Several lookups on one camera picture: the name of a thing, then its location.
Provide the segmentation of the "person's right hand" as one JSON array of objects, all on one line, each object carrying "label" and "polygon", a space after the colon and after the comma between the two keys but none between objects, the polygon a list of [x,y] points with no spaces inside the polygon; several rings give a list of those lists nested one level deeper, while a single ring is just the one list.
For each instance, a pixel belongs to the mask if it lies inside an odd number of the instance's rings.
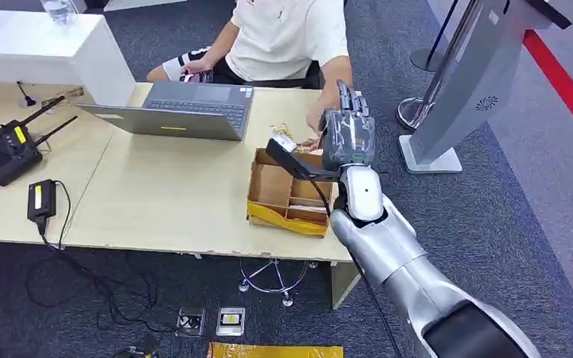
[{"label": "person's right hand", "polygon": [[213,83],[213,66],[205,60],[192,60],[182,66],[180,81],[184,83]]}]

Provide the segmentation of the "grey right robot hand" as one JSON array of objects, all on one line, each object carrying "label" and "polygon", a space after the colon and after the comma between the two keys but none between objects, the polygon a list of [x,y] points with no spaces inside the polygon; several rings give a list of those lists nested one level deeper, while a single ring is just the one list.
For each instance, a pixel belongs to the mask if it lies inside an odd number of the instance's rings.
[{"label": "grey right robot hand", "polygon": [[375,119],[356,90],[338,79],[339,108],[326,109],[319,123],[322,168],[338,171],[347,165],[372,163],[375,156]]}]

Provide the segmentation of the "person's left hand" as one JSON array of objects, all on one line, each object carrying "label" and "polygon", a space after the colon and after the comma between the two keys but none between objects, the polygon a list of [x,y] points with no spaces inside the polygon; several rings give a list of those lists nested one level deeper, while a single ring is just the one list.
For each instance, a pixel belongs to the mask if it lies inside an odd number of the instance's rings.
[{"label": "person's left hand", "polygon": [[319,122],[325,109],[335,108],[337,99],[331,95],[321,95],[318,100],[309,108],[306,115],[306,123],[314,132],[314,135],[302,142],[299,146],[307,152],[314,151],[319,148],[321,140],[321,131],[319,130]]}]

